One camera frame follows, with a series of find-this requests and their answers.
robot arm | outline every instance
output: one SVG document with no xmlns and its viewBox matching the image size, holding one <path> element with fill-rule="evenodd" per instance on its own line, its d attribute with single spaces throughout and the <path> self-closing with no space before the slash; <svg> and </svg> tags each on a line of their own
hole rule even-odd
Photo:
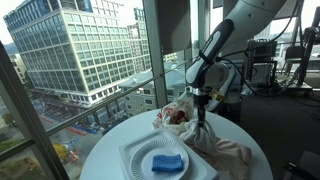
<svg viewBox="0 0 320 180">
<path fill-rule="evenodd" d="M 230 14 L 212 32 L 199 56 L 187 70 L 186 80 L 193 88 L 212 88 L 208 71 L 215 64 L 215 58 L 230 45 L 248 39 L 262 31 L 278 13 L 286 0 L 239 0 Z"/>
</svg>

white cloth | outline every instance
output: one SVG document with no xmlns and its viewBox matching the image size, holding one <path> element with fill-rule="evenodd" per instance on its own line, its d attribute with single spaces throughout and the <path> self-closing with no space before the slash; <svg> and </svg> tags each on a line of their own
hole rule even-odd
<svg viewBox="0 0 320 180">
<path fill-rule="evenodd" d="M 210 125 L 199 128 L 197 121 L 184 124 L 186 131 L 176 135 L 216 170 L 231 180 L 248 179 L 251 149 L 215 136 Z"/>
</svg>

